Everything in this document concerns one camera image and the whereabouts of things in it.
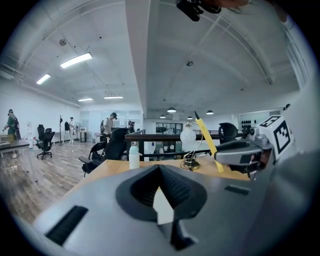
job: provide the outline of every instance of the ceiling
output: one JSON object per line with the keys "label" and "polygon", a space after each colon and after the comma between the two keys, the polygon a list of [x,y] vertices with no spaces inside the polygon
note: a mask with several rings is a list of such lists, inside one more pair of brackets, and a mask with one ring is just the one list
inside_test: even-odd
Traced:
{"label": "ceiling", "polygon": [[[87,52],[92,59],[60,67]],[[140,103],[124,1],[42,1],[12,35],[0,62],[21,85],[77,106]],[[47,73],[51,78],[36,84]],[[112,95],[124,99],[103,98]],[[83,98],[93,100],[78,101]]]}
{"label": "ceiling", "polygon": [[148,44],[153,48],[146,79],[148,118],[168,114],[169,107],[183,118],[193,110],[234,113],[248,96],[269,101],[299,89],[273,9],[255,1],[242,11],[205,12],[193,22],[175,0],[159,2],[156,38]]}
{"label": "ceiling", "polygon": [[[169,107],[181,119],[193,110],[220,115],[281,107],[270,99],[299,89],[283,25],[268,3],[252,3],[242,14],[223,8],[193,22],[175,0],[44,0],[12,35],[0,71],[78,107],[123,96],[112,103],[141,104],[150,119]],[[92,59],[60,67],[87,52]],[[47,73],[51,78],[36,84]]]}

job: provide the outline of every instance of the white bottle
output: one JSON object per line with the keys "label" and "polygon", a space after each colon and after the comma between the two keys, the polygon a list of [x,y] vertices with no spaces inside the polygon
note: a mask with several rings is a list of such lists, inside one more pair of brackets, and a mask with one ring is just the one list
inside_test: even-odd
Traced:
{"label": "white bottle", "polygon": [[129,151],[129,166],[130,169],[140,168],[140,156],[139,149],[137,146],[131,146]]}

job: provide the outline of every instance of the desk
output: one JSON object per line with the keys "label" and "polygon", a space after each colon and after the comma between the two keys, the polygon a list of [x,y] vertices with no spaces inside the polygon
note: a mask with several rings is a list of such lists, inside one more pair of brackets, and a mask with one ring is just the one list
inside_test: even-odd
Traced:
{"label": "desk", "polygon": [[0,142],[2,142],[3,139],[5,139],[4,141],[8,141],[9,140],[8,134],[0,134]]}
{"label": "desk", "polygon": [[12,152],[15,150],[26,150],[29,149],[29,142],[24,139],[15,140],[10,144],[0,145],[0,153],[1,157],[3,158],[3,153]]}
{"label": "desk", "polygon": [[[65,143],[65,134],[63,133],[65,130],[61,130],[61,141],[62,143]],[[55,136],[58,135],[58,139],[59,139],[59,143],[60,143],[60,131],[55,131],[53,130],[52,132],[54,132],[54,136],[52,138],[53,140],[53,145],[55,145]]]}
{"label": "desk", "polygon": [[[217,165],[215,163],[215,159],[213,156],[203,156],[197,157],[196,160],[200,164],[200,168],[194,170],[195,173],[227,178],[227,179],[235,179],[242,181],[250,181],[247,174],[242,174],[238,171],[232,171],[229,167],[224,166],[224,172],[218,172]],[[179,160],[163,160],[163,161],[141,161],[140,167],[153,166],[153,165],[169,165],[174,167],[179,167],[182,162],[182,159]],[[86,183],[92,182],[94,180],[101,179],[103,177],[116,175],[122,172],[130,171],[129,169],[129,161],[118,161],[118,160],[105,160],[102,164],[100,164],[96,169],[94,169],[90,174],[86,175],[84,179],[82,179],[77,185],[75,185],[67,194],[71,191],[78,189]]]}
{"label": "desk", "polygon": [[87,133],[89,133],[89,131],[79,131],[80,133],[80,142],[87,142]]}

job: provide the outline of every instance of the black headrest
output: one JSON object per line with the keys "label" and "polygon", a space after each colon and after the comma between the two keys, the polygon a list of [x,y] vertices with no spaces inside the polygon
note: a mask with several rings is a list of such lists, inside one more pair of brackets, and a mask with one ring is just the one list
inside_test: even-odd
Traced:
{"label": "black headrest", "polygon": [[117,128],[111,133],[111,140],[123,141],[127,133],[128,133],[127,128]]}
{"label": "black headrest", "polygon": [[219,130],[223,130],[223,136],[228,136],[235,138],[238,134],[237,127],[235,127],[232,123],[229,122],[222,122],[219,123],[220,127]]}

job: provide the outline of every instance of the white cube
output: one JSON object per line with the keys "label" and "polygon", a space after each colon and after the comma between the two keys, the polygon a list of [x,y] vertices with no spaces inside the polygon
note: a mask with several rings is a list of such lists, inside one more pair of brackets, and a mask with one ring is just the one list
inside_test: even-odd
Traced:
{"label": "white cube", "polygon": [[274,147],[275,159],[279,159],[293,143],[290,129],[282,115],[270,116],[256,126]]}

